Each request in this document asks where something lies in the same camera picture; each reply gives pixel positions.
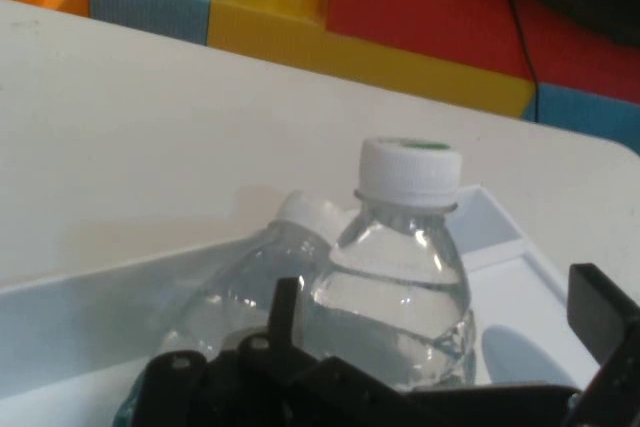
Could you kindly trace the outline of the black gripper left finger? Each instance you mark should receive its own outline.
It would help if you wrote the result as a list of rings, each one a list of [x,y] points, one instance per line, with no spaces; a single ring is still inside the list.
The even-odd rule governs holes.
[[[297,383],[317,361],[294,345],[299,281],[282,278],[264,328],[238,331],[211,361],[195,350],[153,358],[146,426],[323,426],[325,407]]]

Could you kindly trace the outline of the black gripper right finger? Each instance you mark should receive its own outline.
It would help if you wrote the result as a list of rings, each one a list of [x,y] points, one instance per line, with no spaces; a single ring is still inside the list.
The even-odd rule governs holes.
[[[570,267],[567,320],[599,369],[566,426],[639,424],[639,306],[594,264]]]

